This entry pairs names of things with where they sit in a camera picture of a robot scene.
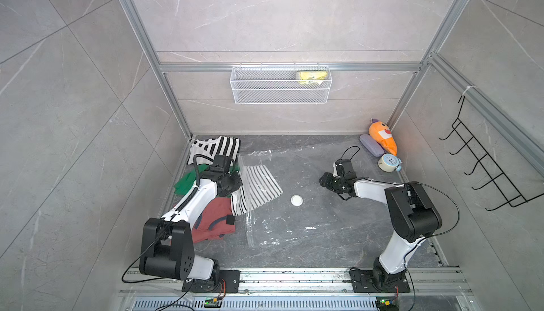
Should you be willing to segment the thin striped white shirt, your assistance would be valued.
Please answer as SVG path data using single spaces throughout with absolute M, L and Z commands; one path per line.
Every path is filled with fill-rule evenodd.
M 231 195 L 234 216 L 247 214 L 283 194 L 283 189 L 267 166 L 243 166 L 238 174 L 242 185 Z

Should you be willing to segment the green shirt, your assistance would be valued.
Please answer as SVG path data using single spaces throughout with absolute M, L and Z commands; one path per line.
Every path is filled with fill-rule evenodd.
M 208 164 L 200 164 L 198 165 L 199 172 L 205 171 L 209 167 Z M 239 172 L 239 165 L 236 164 L 235 166 L 231 166 L 231 169 L 234 172 Z M 189 191 L 191 191 L 193 184 L 196 180 L 196 172 L 191 170 L 188 172 L 185 176 L 183 176 L 177 183 L 174 185 L 174 193 L 177 196 L 185 196 Z M 232 193 L 218 193 L 219 197 L 230 197 Z

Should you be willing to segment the black white striped tank top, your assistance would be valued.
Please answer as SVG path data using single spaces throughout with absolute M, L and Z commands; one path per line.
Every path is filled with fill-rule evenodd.
M 236 162 L 241 141 L 238 138 L 220 136 L 204 140 L 196 139 L 190 148 L 187 165 L 194 163 L 195 155 L 204 155 L 211 160 L 199 157 L 198 164 L 211 164 L 216 155 L 228 156 Z

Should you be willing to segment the red shirt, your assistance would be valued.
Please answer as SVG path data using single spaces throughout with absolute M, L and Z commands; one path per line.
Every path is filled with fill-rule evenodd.
M 218 197 L 206 206 L 195 221 L 192 227 L 192 239 L 194 244 L 205 240 L 219 240 L 235 231 L 231 198 Z

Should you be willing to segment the clear plastic vacuum bag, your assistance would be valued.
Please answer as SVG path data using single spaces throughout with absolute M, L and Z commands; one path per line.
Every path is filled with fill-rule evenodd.
M 283 189 L 271 202 L 248 212 L 246 238 L 250 247 L 280 247 L 310 240 L 341 245 L 376 239 L 388 242 L 392 225 L 385 204 L 365 198 L 341 200 L 321 187 L 319 178 L 333 172 L 337 159 L 351 159 L 359 178 L 395 182 L 396 173 L 378 168 L 378 158 L 355 143 L 334 142 L 242 155 L 243 166 L 267 166 Z

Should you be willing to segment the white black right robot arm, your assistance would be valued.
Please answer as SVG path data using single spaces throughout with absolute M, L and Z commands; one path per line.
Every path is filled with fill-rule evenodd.
M 393 233 L 372 270 L 350 269 L 355 292 L 408 292 L 407 264 L 417 247 L 442 227 L 442 219 L 423 183 L 385 183 L 354 176 L 334 176 L 326 172 L 320 186 L 342 200 L 365 198 L 388 207 Z

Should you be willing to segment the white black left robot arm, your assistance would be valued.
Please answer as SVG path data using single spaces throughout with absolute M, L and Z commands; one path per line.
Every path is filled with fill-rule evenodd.
M 182 201 L 144 224 L 140 273 L 155 280 L 189 279 L 208 290 L 222 287 L 218 261 L 197 255 L 194 244 L 219 240 L 235 231 L 229 195 L 241 187 L 238 172 L 200 173 Z

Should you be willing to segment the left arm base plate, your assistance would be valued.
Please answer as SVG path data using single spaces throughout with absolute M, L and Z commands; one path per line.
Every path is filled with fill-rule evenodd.
M 238 293 L 241 282 L 241 271 L 220 270 L 212 274 L 208 280 L 186 280 L 182 287 L 183 292 L 231 294 Z

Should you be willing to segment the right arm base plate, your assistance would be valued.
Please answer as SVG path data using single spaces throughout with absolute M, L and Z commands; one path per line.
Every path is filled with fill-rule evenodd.
M 348 274 L 355 293 L 409 293 L 411 288 L 405 272 L 388 274 L 381 269 L 350 268 Z

